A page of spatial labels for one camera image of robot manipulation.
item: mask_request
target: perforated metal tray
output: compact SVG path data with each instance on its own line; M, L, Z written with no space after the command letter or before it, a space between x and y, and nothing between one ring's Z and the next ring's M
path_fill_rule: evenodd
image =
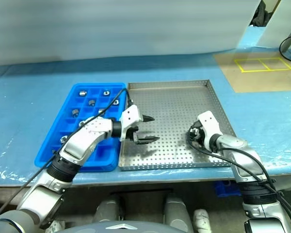
M223 133L235 135L209 80L129 83L129 93L142 113L155 120L142 123L138 135L160 139L147 145L122 143L122 170L229 166L189 148L186 132L197 116L211 110Z

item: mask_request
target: cardboard mat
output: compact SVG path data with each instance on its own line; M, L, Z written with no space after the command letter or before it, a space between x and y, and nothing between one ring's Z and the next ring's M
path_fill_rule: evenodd
M291 91L291 62L278 52L214 55L236 93Z

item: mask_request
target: stainless steel tray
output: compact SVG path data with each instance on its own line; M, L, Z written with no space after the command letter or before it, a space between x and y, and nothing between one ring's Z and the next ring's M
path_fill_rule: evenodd
M129 94L143 114L154 117L142 123L138 135L160 139L147 145L125 141L122 170L229 166L228 163L189 148L186 132L197 115L211 110L223 133L235 135L209 80L129 83Z

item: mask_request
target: table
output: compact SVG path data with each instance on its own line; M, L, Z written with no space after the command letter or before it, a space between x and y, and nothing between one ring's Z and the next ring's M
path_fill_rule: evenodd
M249 48L246 51L269 51ZM0 186L22 185L69 90L82 82L209 79L240 138L271 175L291 173L291 91L235 93L212 54L117 57L0 67ZM224 180L229 167L79 173L74 184Z

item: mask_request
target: robotic arm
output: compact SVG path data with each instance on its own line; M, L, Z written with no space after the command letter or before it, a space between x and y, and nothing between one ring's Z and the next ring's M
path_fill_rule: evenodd
M100 141L119 137L120 141L128 138L136 144L146 144L159 139L154 136L138 137L138 124L154 118L142 115L134 104L122 113L120 121L102 117L91 119L87 119L88 123L68 139L49 168L24 195L17 209L0 215L0 232L31 233L37 228L50 226L64 201L63 194Z
M259 155L248 146L246 141L223 134L211 111L200 114L197 119L198 121L190 129L190 138L195 138L206 150L216 153L222 148L240 149L261 161ZM244 223L246 233L291 233L276 195L263 186L266 177L260 166L251 158L233 150L219 150L219 154L242 165L262 180L260 183L244 170L231 165L242 194L243 209L249 218Z

